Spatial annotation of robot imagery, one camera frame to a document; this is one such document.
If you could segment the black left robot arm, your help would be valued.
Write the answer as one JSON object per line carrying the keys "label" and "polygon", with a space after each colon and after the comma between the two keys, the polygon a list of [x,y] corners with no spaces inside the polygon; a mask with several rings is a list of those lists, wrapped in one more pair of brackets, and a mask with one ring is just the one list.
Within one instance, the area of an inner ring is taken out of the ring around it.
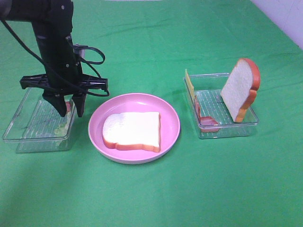
{"label": "black left robot arm", "polygon": [[[105,55],[97,48],[73,44],[72,32],[73,2],[71,0],[2,0],[0,20],[19,44],[38,61],[45,74],[23,76],[23,89],[36,87],[43,89],[42,97],[64,117],[68,112],[64,97],[72,96],[79,117],[83,116],[86,95],[90,89],[104,91],[109,96],[108,81],[97,74],[95,77],[82,72],[81,63],[90,68],[100,65]],[[7,24],[8,21],[26,21],[32,24],[40,55],[32,52]],[[85,50],[97,52],[102,60],[98,62],[84,59]]]}

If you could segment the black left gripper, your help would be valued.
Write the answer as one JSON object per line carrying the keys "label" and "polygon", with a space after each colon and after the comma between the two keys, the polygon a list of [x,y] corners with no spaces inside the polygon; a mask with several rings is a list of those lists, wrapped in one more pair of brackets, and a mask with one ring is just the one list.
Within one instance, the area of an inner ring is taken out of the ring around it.
{"label": "black left gripper", "polygon": [[[72,100],[78,117],[83,116],[86,94],[97,97],[109,96],[108,80],[101,77],[93,67],[93,65],[103,64],[106,59],[104,53],[98,48],[79,44],[70,45],[75,61],[63,61],[60,64],[51,65],[25,44],[21,46],[45,68],[44,74],[23,76],[20,80],[22,89],[36,87],[50,92],[51,94],[42,94],[42,97],[56,109],[61,117],[66,115],[66,103],[63,95],[74,94]],[[101,61],[84,59],[83,55],[86,50],[99,54]]]}

